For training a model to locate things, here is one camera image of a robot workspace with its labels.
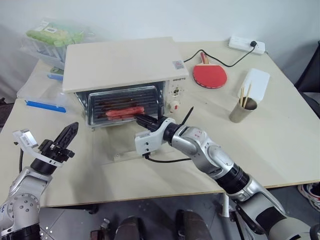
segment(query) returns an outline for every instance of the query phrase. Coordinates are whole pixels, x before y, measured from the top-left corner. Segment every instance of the blue item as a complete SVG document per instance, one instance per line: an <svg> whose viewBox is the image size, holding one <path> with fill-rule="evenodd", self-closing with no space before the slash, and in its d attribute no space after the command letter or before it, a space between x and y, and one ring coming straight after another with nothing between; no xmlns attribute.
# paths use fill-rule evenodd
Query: blue item
<svg viewBox="0 0 320 240"><path fill-rule="evenodd" d="M49 73L47 75L47 77L50 78L50 79L58 80L58 81L63 81L64 80L64 76L60 75L60 74Z"/></svg>
<svg viewBox="0 0 320 240"><path fill-rule="evenodd" d="M36 102L36 101L25 101L25 103L27 106L30 106L30 107L36 107L36 108L40 108L40 109L48 109L48 110L52 110L52 111L56 111L56 112L60 112L60 113L67 112L66 109L62 106L45 104L45 103Z"/></svg>

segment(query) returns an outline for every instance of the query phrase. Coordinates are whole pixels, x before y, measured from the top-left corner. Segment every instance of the gray floor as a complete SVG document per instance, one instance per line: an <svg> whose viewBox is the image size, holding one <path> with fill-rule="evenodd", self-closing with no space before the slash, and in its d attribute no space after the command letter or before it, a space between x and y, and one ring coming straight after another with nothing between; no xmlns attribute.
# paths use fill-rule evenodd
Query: gray floor
<svg viewBox="0 0 320 240"><path fill-rule="evenodd" d="M313 209L308 200L298 192L295 186L271 190L283 204L287 214L299 218L309 225L320 222L320 212ZM44 240L88 240L90 231L99 228L103 218L112 223L114 233L118 224L128 216L141 217L146 228L147 240L174 240L175 216L179 209L193 210L200 214L207 223L214 240L239 240L236 224L230 223L226 238L218 209L222 194L202 194L190 196L174 196L103 203L96 214L84 210L42 208L40 211L40 227ZM257 240L265 240L265 236L255 236Z"/></svg>

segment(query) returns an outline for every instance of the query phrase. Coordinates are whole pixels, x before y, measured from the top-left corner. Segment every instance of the metal cup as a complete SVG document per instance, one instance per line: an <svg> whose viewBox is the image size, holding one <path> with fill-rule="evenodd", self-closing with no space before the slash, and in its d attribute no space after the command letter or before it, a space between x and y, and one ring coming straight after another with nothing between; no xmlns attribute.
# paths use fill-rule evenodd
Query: metal cup
<svg viewBox="0 0 320 240"><path fill-rule="evenodd" d="M242 105L245 102L245 97L242 99ZM240 99L229 115L229 119L234 123L240 123L246 116L257 108L257 103L252 98L248 97L245 108L240 105Z"/></svg>

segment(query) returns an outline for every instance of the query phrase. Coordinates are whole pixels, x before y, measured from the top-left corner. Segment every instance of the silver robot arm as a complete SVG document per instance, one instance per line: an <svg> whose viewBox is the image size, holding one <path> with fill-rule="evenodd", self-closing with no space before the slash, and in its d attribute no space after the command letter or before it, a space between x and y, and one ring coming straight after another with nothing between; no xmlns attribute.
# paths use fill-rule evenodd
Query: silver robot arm
<svg viewBox="0 0 320 240"><path fill-rule="evenodd" d="M149 154L150 150L156 150L168 142L191 158L200 171L226 191L237 204L236 210L255 233L266 234L270 240L311 239L310 227L298 219L286 216L279 201L236 165L205 131L176 124L172 118L166 117L157 121L149 116L138 115L136 120L151 131L136 136L135 144L139 154Z"/></svg>
<svg viewBox="0 0 320 240"><path fill-rule="evenodd" d="M52 180L52 173L75 154L67 149L76 136L78 123L65 127L55 141L39 146L28 129L13 133L23 152L35 157L13 181L6 201L0 206L1 240L40 240L40 197Z"/></svg>

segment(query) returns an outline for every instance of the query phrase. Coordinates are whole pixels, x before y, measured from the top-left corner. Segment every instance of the ping pong paddle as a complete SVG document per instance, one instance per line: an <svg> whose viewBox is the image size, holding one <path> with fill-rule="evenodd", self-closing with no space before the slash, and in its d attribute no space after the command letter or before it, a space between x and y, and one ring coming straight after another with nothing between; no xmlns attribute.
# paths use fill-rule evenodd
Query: ping pong paddle
<svg viewBox="0 0 320 240"><path fill-rule="evenodd" d="M208 57L201 52L202 63L193 68L193 78L197 84L207 89L218 89L226 84L227 74L220 65L210 64Z"/></svg>

